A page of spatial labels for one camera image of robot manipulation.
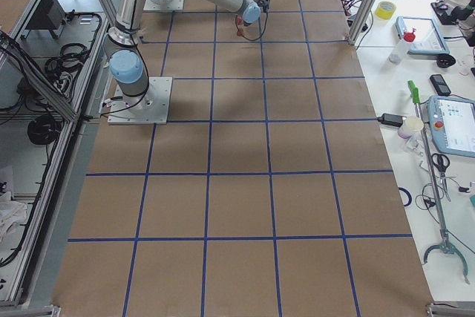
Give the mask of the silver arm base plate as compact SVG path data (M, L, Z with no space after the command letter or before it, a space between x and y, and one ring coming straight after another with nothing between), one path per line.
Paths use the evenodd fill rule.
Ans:
M115 96L121 97L111 104L112 114L108 115L110 125L165 125L171 98L173 79L153 76L149 80L148 92L143 99L127 97L119 86Z
M149 13L167 13L182 11L184 0L146 0L144 11Z

